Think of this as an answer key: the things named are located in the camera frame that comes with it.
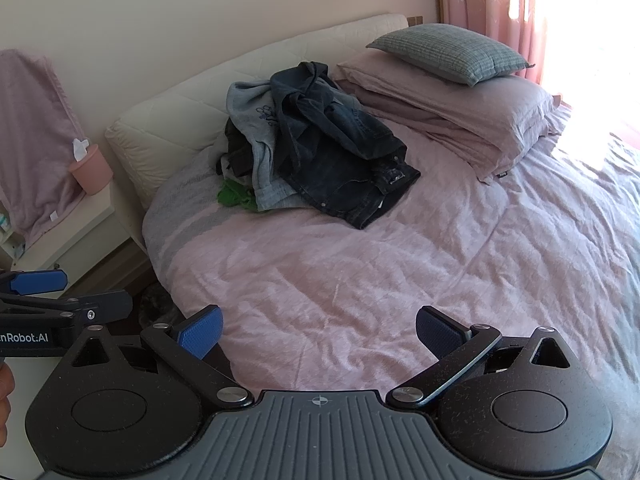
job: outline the gray ribbed plate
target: gray ribbed plate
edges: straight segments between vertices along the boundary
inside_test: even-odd
[[[46,473],[42,480],[62,480]],[[490,480],[451,454],[427,420],[374,391],[265,392],[216,415],[202,438],[136,480]],[[598,480],[585,471],[575,480]]]

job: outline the pink pillow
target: pink pillow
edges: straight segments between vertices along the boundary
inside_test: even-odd
[[[375,115],[449,148],[486,183],[517,164],[540,136],[561,133],[554,119],[559,98],[517,76],[470,88],[369,50],[338,64],[332,79]]]

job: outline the white tissue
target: white tissue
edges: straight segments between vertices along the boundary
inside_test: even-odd
[[[80,162],[83,158],[86,157],[86,149],[88,147],[89,141],[87,139],[74,139],[74,157],[76,161]]]

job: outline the bed headboard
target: bed headboard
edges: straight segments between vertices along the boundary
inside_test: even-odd
[[[105,136],[140,202],[148,208],[160,185],[224,131],[226,92],[231,83],[266,79],[302,60],[331,67],[364,50],[382,34],[406,26],[402,14],[382,14],[258,48],[133,106]]]

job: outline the crosshair symbol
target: crosshair symbol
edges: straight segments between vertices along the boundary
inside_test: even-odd
[[[311,399],[311,402],[314,403],[316,406],[322,406],[322,405],[328,403],[329,399],[327,399],[326,397],[318,395],[317,397],[314,397],[313,399]]]

